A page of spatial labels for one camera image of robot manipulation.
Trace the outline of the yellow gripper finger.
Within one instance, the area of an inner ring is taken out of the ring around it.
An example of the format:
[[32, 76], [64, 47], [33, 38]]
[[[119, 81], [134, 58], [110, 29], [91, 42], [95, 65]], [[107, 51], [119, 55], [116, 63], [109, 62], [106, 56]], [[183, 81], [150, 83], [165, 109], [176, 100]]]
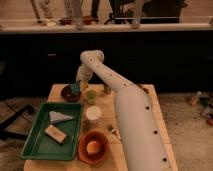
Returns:
[[89, 87], [89, 83], [85, 81], [80, 82], [80, 90], [84, 92]]

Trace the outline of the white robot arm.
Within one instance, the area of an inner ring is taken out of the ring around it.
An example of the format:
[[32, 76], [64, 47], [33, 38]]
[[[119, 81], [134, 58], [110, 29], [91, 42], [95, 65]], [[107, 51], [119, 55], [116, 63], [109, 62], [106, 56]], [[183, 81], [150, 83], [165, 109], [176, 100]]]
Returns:
[[96, 74], [115, 92], [115, 113], [128, 171], [173, 171], [148, 94], [103, 64], [101, 50], [80, 54], [76, 80]]

